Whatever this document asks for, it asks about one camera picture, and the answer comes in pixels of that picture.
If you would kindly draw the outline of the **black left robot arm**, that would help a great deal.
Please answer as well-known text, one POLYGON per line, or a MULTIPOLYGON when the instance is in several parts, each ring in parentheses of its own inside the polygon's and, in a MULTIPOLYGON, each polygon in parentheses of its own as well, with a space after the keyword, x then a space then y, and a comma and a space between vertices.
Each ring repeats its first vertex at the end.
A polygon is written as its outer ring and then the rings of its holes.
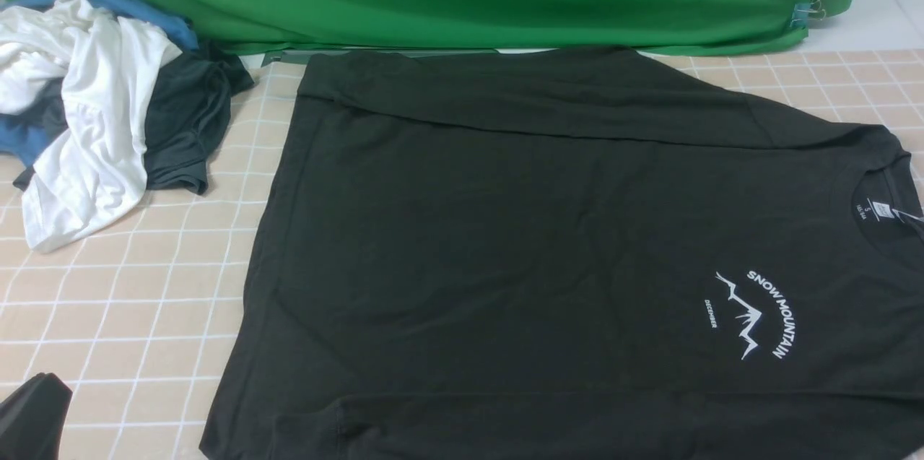
POLYGON ((1 404, 2 459, 57 459, 72 390, 38 373, 1 404))

